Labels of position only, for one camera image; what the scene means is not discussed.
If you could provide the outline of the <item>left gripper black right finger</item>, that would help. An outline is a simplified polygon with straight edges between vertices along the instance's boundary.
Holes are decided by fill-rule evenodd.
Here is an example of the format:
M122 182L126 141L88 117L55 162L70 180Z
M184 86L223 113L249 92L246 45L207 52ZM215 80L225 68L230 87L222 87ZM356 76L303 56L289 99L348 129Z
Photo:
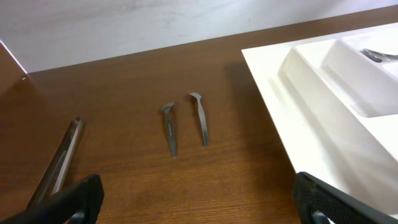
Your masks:
M307 172L296 174L293 198L302 223L397 224L376 210Z

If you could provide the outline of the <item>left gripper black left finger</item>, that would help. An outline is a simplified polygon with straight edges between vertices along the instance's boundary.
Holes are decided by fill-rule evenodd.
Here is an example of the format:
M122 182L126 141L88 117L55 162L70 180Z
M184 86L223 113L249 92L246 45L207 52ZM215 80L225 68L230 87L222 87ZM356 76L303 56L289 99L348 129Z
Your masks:
M3 224L96 223L104 200L101 177L91 174L51 195L22 212L2 221Z

